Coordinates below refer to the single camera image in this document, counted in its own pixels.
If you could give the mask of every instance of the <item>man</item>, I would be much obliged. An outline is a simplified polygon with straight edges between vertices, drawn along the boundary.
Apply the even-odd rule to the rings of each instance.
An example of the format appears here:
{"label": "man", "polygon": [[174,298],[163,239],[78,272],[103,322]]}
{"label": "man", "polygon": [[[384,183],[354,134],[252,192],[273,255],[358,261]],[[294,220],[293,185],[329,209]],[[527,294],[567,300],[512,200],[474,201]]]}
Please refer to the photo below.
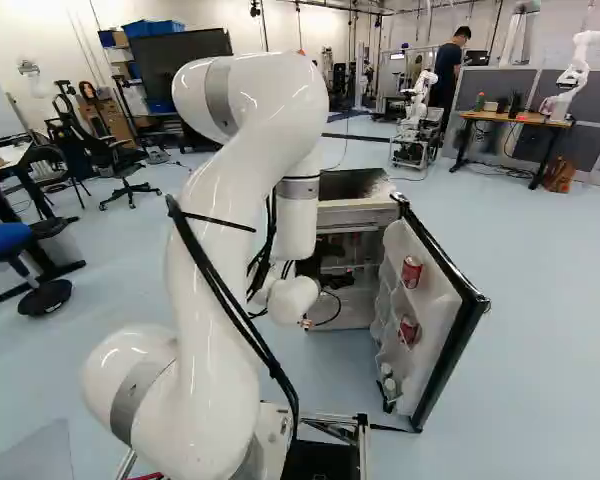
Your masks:
{"label": "man", "polygon": [[435,73],[438,75],[438,83],[431,88],[429,105],[444,108],[442,116],[441,132],[447,128],[451,104],[456,90],[456,80],[460,74],[462,65],[462,48],[471,38],[471,29],[467,26],[458,28],[453,38],[438,49],[436,57]]}

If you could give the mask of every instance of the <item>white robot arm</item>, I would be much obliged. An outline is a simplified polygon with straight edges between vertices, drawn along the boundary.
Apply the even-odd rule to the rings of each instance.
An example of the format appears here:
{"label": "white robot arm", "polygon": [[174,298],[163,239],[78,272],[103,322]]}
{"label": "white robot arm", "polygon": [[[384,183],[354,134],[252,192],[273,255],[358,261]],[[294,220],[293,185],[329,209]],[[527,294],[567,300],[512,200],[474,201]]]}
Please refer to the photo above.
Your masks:
{"label": "white robot arm", "polygon": [[[260,364],[250,346],[258,335],[239,332],[226,303],[244,313],[253,227],[274,187],[277,257],[313,252],[320,163],[312,150],[328,99],[320,73],[295,53],[194,61],[176,74],[172,93],[187,123],[225,144],[191,175],[177,203],[195,216],[180,221],[235,303],[221,301],[174,229],[166,278],[177,335],[146,325],[112,335],[87,360],[84,395],[105,427],[166,476],[224,480],[245,462],[261,422]],[[265,285],[279,316],[280,298],[295,299],[286,314],[298,315],[318,295],[311,279],[288,282],[295,283]]]}
{"label": "white robot arm", "polygon": [[420,120],[427,114],[425,99],[427,98],[431,87],[436,83],[438,83],[438,76],[429,70],[423,70],[413,88],[401,90],[400,93],[410,97],[405,109],[405,118],[400,122],[401,127],[418,128]]}
{"label": "white robot arm", "polygon": [[563,121],[575,96],[587,85],[590,67],[587,63],[587,51],[593,44],[600,43],[600,32],[588,30],[574,35],[576,46],[573,59],[567,70],[558,77],[556,84],[569,89],[560,95],[547,97],[540,105],[540,113],[550,115],[551,120]]}

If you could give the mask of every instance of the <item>white robot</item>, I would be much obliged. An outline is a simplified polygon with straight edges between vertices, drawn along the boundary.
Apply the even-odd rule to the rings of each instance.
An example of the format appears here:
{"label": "white robot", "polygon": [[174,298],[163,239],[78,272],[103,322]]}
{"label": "white robot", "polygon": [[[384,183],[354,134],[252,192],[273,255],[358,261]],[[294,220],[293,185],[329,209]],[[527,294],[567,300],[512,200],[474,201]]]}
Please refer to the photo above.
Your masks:
{"label": "white robot", "polygon": [[600,43],[600,32],[588,30],[577,33],[573,37],[573,43],[576,51],[571,64],[556,81],[558,87],[566,88],[568,91],[547,97],[540,105],[540,113],[549,116],[553,121],[565,120],[574,97],[587,85],[591,70],[587,63],[587,51],[592,45]]}
{"label": "white robot", "polygon": [[[398,124],[398,134],[392,138],[392,144],[400,144],[400,149],[391,157],[394,166],[424,170],[430,158],[435,155],[432,140],[444,111],[442,108],[428,107],[426,99],[431,87],[437,82],[438,76],[435,73],[423,70],[413,88],[401,90],[400,93],[407,97],[407,101],[405,118]],[[423,124],[424,120],[427,120],[427,126]]]}
{"label": "white robot", "polygon": [[413,88],[407,88],[400,91],[406,95],[407,105],[405,107],[405,118],[400,121],[400,135],[405,141],[415,142],[418,131],[420,130],[420,121],[427,117],[427,104],[425,99],[429,95],[431,87],[438,83],[438,75],[429,70],[423,70]]}
{"label": "white robot", "polygon": [[[297,405],[288,386],[291,409],[260,402],[263,358],[283,387],[286,377],[245,328],[247,263],[274,187],[276,260],[313,252],[321,161],[312,150],[327,91],[306,57],[259,53],[190,62],[172,94],[183,119],[224,144],[171,209],[177,228],[165,263],[178,331],[139,325],[107,338],[85,365],[84,396],[106,428],[173,480],[277,480]],[[272,275],[259,292],[270,317],[292,324],[318,294],[312,279]]]}

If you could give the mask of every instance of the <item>light blue floor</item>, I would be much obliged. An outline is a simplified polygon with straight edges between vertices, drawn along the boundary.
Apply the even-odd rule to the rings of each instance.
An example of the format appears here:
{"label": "light blue floor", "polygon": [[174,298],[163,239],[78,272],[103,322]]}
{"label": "light blue floor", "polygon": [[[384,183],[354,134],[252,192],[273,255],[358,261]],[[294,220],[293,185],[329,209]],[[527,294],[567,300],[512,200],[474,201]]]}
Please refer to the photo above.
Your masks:
{"label": "light blue floor", "polygon": [[[324,165],[343,140],[322,139]],[[388,145],[350,141],[341,168],[386,166]],[[196,166],[204,155],[181,160]],[[530,192],[522,180],[448,173],[395,183],[465,274],[493,301],[420,436],[373,432],[374,479],[600,478],[600,188]],[[419,174],[388,168],[394,177]],[[177,193],[187,171],[152,166],[133,177]],[[53,195],[88,266],[70,276],[71,302],[45,320],[0,305],[0,452],[49,424],[69,421],[76,480],[112,478],[125,448],[87,413],[80,368],[108,333],[128,323],[171,325],[162,262],[170,221],[163,198],[97,209],[117,187],[93,180],[85,212],[70,191]],[[35,219],[33,209],[27,219]],[[0,273],[0,291],[17,281]],[[307,411],[381,413],[368,333],[306,335],[267,320],[259,327]],[[281,400],[263,374],[267,399]]]}

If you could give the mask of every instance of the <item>small white bottle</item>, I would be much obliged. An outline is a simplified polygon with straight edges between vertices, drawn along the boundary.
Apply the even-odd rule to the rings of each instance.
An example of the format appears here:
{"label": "small white bottle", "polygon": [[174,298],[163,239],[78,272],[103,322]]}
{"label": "small white bottle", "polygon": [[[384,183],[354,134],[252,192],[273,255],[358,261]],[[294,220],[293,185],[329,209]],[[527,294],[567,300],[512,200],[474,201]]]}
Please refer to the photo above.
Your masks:
{"label": "small white bottle", "polygon": [[382,375],[382,380],[386,378],[390,378],[393,375],[393,368],[388,363],[382,363],[380,365],[380,374]]}
{"label": "small white bottle", "polygon": [[384,381],[384,390],[387,394],[387,400],[392,401],[395,400],[398,392],[396,391],[396,381],[393,378],[387,378]]}

